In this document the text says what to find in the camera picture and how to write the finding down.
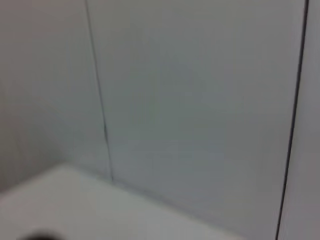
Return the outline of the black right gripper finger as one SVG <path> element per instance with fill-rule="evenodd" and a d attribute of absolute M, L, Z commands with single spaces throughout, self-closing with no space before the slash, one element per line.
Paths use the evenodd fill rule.
<path fill-rule="evenodd" d="M 35 230 L 24 233 L 18 240 L 64 240 L 64 236 L 55 231 Z"/>

